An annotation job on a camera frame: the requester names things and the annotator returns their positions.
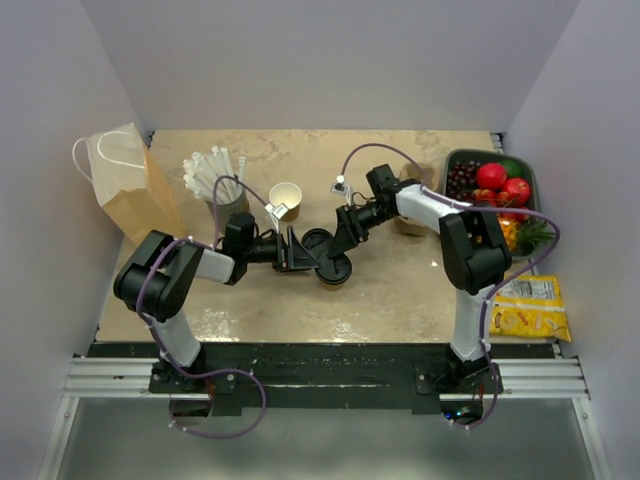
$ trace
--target yellow snack package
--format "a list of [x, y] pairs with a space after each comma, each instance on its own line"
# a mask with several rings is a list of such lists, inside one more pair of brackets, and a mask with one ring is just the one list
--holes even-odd
[[571, 341], [558, 279], [521, 275], [496, 294], [489, 333]]

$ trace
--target white cup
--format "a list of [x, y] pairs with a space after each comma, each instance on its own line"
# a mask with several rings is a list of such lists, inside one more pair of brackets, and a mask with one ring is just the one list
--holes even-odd
[[282, 182], [274, 185], [269, 192], [269, 203], [277, 207], [281, 203], [289, 209], [281, 220], [292, 222], [298, 218], [300, 203], [302, 202], [302, 190], [295, 183]]

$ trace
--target beige tabletop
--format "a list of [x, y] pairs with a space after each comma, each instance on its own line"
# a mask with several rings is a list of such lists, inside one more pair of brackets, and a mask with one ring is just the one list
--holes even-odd
[[[493, 150], [489, 133], [469, 131], [345, 130], [159, 130], [151, 153], [163, 169], [189, 234], [211, 243], [214, 226], [201, 200], [182, 180], [182, 160], [194, 151], [225, 146], [234, 162], [247, 157], [245, 178], [260, 195], [283, 181], [300, 186], [300, 216], [292, 223], [298, 238], [315, 227], [335, 231], [335, 208], [344, 198], [329, 187], [348, 153], [365, 142], [404, 150], [415, 160], [442, 171], [452, 150]], [[353, 158], [347, 180], [365, 195], [365, 174], [389, 163], [398, 173], [404, 160], [368, 148]], [[266, 212], [251, 199], [261, 230]], [[125, 239], [116, 272], [133, 252]], [[194, 281], [184, 306], [195, 335], [202, 341], [242, 342], [447, 342], [451, 339], [454, 288], [442, 268], [439, 238], [411, 237], [387, 222], [370, 232], [367, 243], [348, 253], [353, 274], [342, 289], [323, 289], [313, 272], [279, 274], [269, 265], [250, 265], [234, 287]], [[98, 341], [147, 341], [143, 322], [112, 293]]]

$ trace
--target green vegetable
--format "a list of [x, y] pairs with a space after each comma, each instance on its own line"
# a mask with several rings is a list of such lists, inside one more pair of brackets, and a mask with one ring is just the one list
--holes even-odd
[[507, 171], [507, 177], [518, 178], [522, 177], [522, 168], [515, 161], [508, 158], [500, 160], [500, 165]]

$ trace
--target yellow bag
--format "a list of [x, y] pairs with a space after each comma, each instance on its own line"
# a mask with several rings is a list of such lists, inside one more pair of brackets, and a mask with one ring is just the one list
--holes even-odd
[[[81, 141], [87, 145], [91, 175], [76, 159]], [[133, 243], [139, 245], [151, 230], [186, 236], [169, 185], [133, 123], [79, 139], [72, 157], [93, 184], [100, 206]]]
[[489, 333], [571, 341], [556, 277], [521, 275], [495, 298]]

